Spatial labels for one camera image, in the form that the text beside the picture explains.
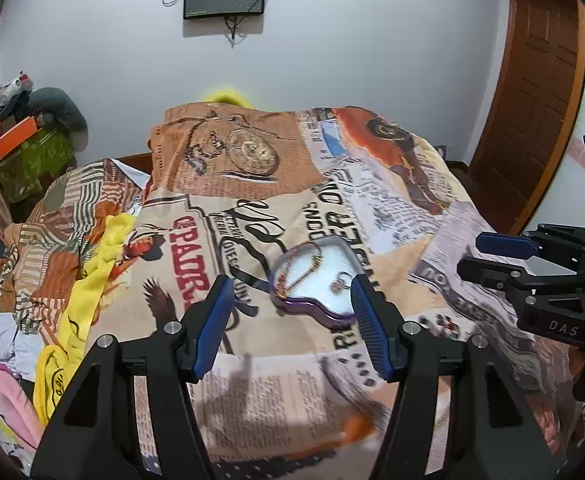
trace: bed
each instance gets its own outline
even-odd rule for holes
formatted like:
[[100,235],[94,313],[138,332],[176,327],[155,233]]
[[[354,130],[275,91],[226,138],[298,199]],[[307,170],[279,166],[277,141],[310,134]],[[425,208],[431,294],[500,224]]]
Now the bed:
[[[356,324],[327,329],[283,313],[269,294],[285,251],[338,235],[404,318],[441,337],[488,337],[554,453],[582,435],[568,347],[517,329],[502,296],[456,274],[491,229],[426,140],[358,107],[194,103],[166,110],[148,146],[147,155],[62,176],[27,222],[3,234],[0,333],[10,342],[0,365],[33,379],[35,433],[99,336],[148,336],[227,274],[257,314],[234,310],[214,368],[189,386],[218,478],[366,478],[397,385],[380,380]],[[117,248],[110,260],[106,238]],[[74,291],[106,261],[92,310],[76,307]],[[449,386],[442,378],[429,472],[443,463]],[[143,378],[134,389],[143,463],[160,473]],[[1,404],[0,444],[28,473],[36,435],[24,442]]]

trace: yellow towel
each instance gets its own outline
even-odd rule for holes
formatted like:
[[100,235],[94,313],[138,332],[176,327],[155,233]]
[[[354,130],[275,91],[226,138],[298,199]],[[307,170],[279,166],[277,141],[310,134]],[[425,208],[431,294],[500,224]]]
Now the yellow towel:
[[204,97],[204,101],[212,103],[227,103],[229,105],[241,106],[243,108],[254,108],[250,101],[234,90],[217,90]]
[[84,266],[86,276],[72,287],[68,306],[61,316],[57,339],[39,354],[32,403],[42,424],[48,424],[63,392],[84,357],[88,330],[116,258],[135,218],[127,213],[109,216],[106,230],[92,258]]

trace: orange box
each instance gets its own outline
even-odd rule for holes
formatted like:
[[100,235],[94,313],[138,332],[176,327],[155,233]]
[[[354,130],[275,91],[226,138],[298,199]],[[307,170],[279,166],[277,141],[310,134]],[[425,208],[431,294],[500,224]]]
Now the orange box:
[[34,117],[26,117],[17,126],[10,128],[0,138],[0,160],[29,137],[37,133]]

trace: metal screw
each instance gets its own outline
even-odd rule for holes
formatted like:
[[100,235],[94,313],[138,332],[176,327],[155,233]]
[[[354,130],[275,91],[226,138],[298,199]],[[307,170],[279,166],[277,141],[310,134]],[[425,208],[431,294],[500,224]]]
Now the metal screw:
[[410,335],[415,335],[421,332],[421,325],[414,321],[406,321],[403,324],[403,331]]
[[489,345],[487,337],[481,334],[472,336],[470,341],[472,341],[472,344],[477,348],[485,348]]
[[164,332],[166,332],[167,334],[176,334],[177,332],[179,332],[179,330],[181,330],[181,323],[179,323],[178,321],[168,321],[164,325]]
[[110,334],[104,334],[96,340],[96,344],[101,348],[108,348],[112,344],[112,341],[114,341],[114,337]]

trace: blue gripper pad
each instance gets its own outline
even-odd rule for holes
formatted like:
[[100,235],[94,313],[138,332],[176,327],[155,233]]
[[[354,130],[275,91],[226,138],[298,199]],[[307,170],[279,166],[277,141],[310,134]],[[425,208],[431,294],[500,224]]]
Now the blue gripper pad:
[[[210,371],[221,344],[221,338],[226,331],[226,325],[230,313],[235,306],[235,289],[233,280],[227,276],[218,276],[208,293],[208,298],[201,303],[191,305],[186,313],[186,330],[188,339],[196,340],[196,358],[192,366],[192,372],[199,380]],[[190,322],[188,319],[193,308],[198,312],[192,312],[195,316],[207,316],[203,323],[200,320]]]
[[496,254],[520,260],[527,260],[539,254],[539,245],[523,236],[483,232],[477,237],[475,243],[477,249],[485,254]]
[[399,380],[400,371],[407,365],[407,349],[399,342],[403,318],[397,307],[381,296],[365,274],[357,274],[352,280],[352,308],[372,366],[384,381],[391,383]]

